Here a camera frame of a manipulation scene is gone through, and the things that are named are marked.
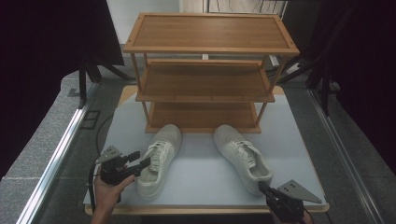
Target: shoe rack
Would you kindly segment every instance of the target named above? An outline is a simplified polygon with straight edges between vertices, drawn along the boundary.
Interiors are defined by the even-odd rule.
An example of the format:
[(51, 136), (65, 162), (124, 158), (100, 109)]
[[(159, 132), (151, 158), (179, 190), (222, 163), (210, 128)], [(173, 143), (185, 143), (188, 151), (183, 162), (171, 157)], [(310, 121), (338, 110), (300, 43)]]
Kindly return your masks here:
[[(183, 133), (213, 133), (221, 124), (260, 133), (282, 68), (299, 54), (277, 15), (186, 13), (140, 13), (123, 52), (131, 54), (136, 101), (142, 103), (148, 133), (170, 123)], [(141, 76), (137, 53), (146, 63)], [(260, 55), (262, 60), (157, 58), (162, 54)], [(271, 82), (263, 69), (268, 55), (282, 58)], [(259, 113), (255, 103), (261, 103)]]

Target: dark wall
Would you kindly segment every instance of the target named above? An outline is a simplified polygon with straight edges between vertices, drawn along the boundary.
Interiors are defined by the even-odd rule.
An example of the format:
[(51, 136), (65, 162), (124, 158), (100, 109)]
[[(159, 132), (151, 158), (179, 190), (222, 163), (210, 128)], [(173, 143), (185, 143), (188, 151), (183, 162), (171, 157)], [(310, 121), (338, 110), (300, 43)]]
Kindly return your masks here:
[[(328, 63), (341, 87), (337, 99), (396, 174), (396, 4), (341, 1), (356, 2)], [(328, 7), (322, 13), (335, 12)]]
[(1, 176), (19, 156), (81, 54), (123, 64), (106, 0), (0, 3)]

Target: sneaker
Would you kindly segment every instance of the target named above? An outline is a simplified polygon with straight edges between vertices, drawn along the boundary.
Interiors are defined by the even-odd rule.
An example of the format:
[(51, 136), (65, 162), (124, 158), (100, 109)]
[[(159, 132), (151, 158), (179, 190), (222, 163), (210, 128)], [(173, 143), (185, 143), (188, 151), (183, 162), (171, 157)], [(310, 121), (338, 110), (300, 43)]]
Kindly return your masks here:
[(264, 181), (269, 186), (274, 173), (260, 151), (229, 125), (219, 126), (214, 137), (216, 147), (236, 168), (245, 188), (251, 194), (262, 195), (258, 182)]
[(142, 157), (151, 157), (149, 167), (137, 178), (136, 189), (144, 199), (154, 199), (163, 191), (168, 166), (181, 145), (180, 129), (173, 125), (163, 126), (151, 141), (148, 151)]

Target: shoelace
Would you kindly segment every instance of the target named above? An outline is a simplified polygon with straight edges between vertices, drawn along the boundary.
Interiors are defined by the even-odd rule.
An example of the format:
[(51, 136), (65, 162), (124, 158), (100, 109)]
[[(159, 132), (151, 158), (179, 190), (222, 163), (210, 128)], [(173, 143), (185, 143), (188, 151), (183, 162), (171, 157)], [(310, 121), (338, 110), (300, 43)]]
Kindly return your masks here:
[(249, 141), (237, 140), (233, 142), (234, 146), (238, 148), (239, 157), (247, 162), (248, 168), (252, 168), (256, 165), (256, 158), (254, 152), (251, 150), (253, 145)]
[(166, 156), (169, 152), (170, 146), (171, 144), (168, 141), (159, 139), (154, 144), (148, 147), (148, 150), (153, 151), (150, 155), (151, 164), (149, 169), (151, 171), (160, 171), (160, 165), (166, 160)]

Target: gray floor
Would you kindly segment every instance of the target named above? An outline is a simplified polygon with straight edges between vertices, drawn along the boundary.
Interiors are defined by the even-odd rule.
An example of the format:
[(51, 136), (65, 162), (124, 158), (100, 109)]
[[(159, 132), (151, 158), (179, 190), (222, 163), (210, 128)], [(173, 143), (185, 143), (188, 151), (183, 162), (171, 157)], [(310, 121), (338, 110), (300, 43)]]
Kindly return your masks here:
[[(129, 58), (119, 69), (132, 74)], [(101, 68), (103, 81), (92, 99), (91, 112), (78, 130), (60, 172), (56, 175), (43, 206), (34, 223), (88, 223), (90, 216), (83, 211), (82, 200), (87, 190), (87, 178), (92, 161), (106, 139), (111, 119), (125, 85), (131, 84)], [(371, 223), (361, 205), (326, 132), (314, 102), (304, 87), (306, 76), (297, 77), (282, 84), (291, 110), (305, 141), (319, 180), (326, 193), (330, 210), (327, 214), (313, 214), (316, 223)], [(70, 74), (62, 83), (61, 92), (51, 110), (41, 123), (25, 150), (0, 183), (0, 223), (15, 223), (40, 176), (57, 147), (66, 127), (78, 107), (78, 74)], [(330, 119), (338, 136), (359, 171), (365, 186), (371, 192), (384, 223), (396, 223), (396, 178), (376, 153), (365, 135), (338, 104), (335, 95), (330, 96)], [(202, 223), (230, 223), (230, 217), (127, 217), (113, 216), (110, 223), (185, 223), (200, 220)], [(263, 223), (261, 216), (233, 217), (232, 220)]]

